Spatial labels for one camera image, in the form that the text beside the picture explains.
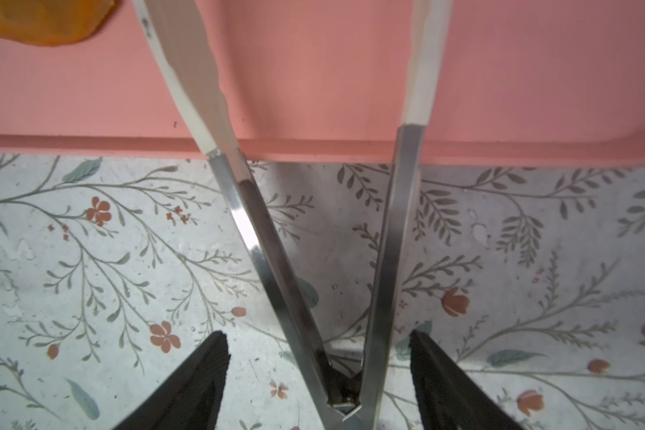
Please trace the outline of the round brown bread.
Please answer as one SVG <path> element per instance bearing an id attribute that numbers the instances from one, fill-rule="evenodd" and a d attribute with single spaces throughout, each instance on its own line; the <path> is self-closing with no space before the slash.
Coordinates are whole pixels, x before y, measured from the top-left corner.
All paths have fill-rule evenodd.
<path id="1" fill-rule="evenodd" d="M 0 0 L 0 39 L 56 47 L 89 39 L 116 10 L 113 0 Z"/>

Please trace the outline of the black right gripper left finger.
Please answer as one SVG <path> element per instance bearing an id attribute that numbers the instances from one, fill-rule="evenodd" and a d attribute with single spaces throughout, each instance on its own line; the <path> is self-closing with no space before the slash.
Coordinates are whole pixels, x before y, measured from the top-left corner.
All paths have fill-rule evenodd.
<path id="1" fill-rule="evenodd" d="M 118 429 L 216 427 L 229 369 L 228 338 L 212 333 Z"/>

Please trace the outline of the steel tongs with white tips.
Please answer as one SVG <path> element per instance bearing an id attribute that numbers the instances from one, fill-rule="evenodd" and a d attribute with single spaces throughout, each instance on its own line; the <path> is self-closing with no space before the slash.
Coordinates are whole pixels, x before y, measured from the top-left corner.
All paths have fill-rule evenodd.
<path id="1" fill-rule="evenodd" d="M 378 424 L 391 349 L 401 256 L 416 208 L 419 159 L 431 118 L 453 5 L 417 1 L 412 52 L 386 199 L 361 373 L 347 379 L 324 349 L 313 315 L 240 150 L 204 21 L 193 1 L 137 1 L 134 10 L 175 105 L 218 186 L 327 429 Z"/>

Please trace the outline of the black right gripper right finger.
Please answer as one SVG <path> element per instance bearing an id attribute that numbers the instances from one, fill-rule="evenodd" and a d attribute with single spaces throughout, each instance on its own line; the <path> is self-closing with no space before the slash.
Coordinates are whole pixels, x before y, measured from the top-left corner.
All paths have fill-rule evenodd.
<path id="1" fill-rule="evenodd" d="M 522 430 L 422 331 L 410 335 L 410 370 L 423 428 Z"/>

